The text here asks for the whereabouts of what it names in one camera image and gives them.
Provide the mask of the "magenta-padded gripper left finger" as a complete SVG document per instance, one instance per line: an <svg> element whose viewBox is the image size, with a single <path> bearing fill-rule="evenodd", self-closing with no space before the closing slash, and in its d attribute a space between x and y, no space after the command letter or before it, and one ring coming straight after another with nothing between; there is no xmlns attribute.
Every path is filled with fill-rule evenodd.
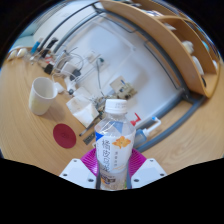
<svg viewBox="0 0 224 224"><path fill-rule="evenodd" d="M99 168L96 149L87 152L81 159L73 158L60 177L88 189L99 188Z"/></svg>

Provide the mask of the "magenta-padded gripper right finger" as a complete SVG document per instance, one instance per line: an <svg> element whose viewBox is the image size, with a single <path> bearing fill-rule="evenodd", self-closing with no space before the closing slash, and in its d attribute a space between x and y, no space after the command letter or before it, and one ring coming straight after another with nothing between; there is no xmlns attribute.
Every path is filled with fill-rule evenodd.
<svg viewBox="0 0 224 224"><path fill-rule="evenodd" d="M136 149L132 150L128 164L127 188L146 186L166 176L166 172L154 158L145 158Z"/></svg>

